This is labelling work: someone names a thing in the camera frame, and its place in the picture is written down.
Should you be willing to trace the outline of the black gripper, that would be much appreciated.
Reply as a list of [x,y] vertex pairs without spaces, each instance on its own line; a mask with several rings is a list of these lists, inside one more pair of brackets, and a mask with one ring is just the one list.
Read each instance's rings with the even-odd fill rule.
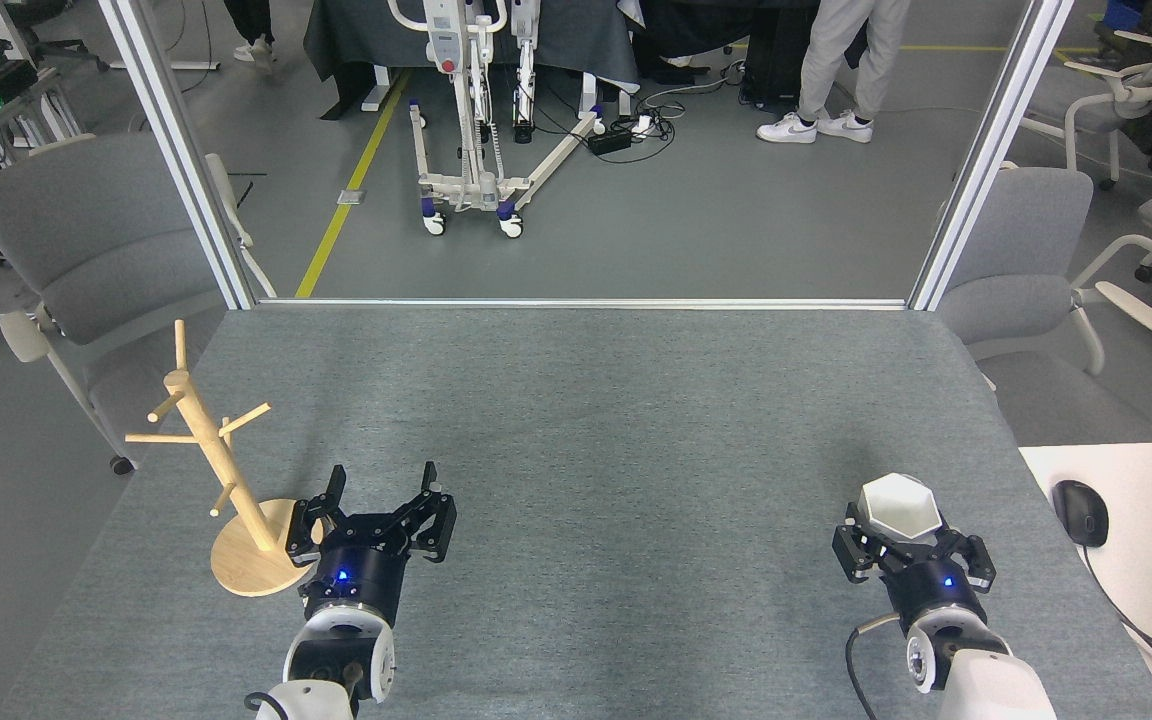
[[948,605],[972,611],[986,623],[986,611],[973,589],[990,592],[996,578],[986,543],[979,536],[964,536],[960,530],[942,530],[937,538],[935,548],[941,559],[916,559],[910,564],[902,564],[893,551],[882,555],[895,541],[861,518],[858,505],[847,503],[844,521],[832,536],[832,550],[852,584],[867,579],[878,564],[893,611],[899,615],[901,632],[908,634],[915,620],[925,612]]
[[435,482],[435,462],[422,470],[420,492],[388,515],[351,515],[340,510],[346,486],[335,465],[320,495],[294,503],[285,553],[291,562],[317,562],[314,577],[298,592],[310,619],[329,602],[361,602],[385,620],[397,619],[404,569],[410,553],[444,562],[457,518],[454,498]]

